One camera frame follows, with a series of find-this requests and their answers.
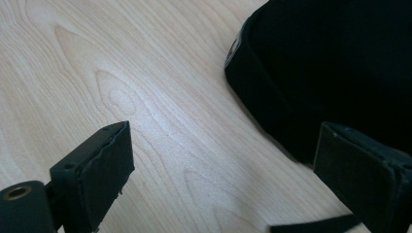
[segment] tabletop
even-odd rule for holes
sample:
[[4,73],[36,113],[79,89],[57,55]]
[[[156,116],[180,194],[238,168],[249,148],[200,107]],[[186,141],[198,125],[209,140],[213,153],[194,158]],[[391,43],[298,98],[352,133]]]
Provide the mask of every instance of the tabletop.
[[0,189],[47,183],[96,130],[129,120],[136,170],[100,232],[267,232],[348,214],[226,82],[229,48],[264,3],[1,1]]

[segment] wooden table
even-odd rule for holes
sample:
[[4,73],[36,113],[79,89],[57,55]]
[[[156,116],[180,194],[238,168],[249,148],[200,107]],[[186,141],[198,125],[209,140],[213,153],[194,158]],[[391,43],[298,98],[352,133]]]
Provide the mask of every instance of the wooden table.
[[129,120],[136,170],[100,232],[265,232],[349,213],[225,80],[264,2],[1,1],[0,189],[47,183],[97,129]]

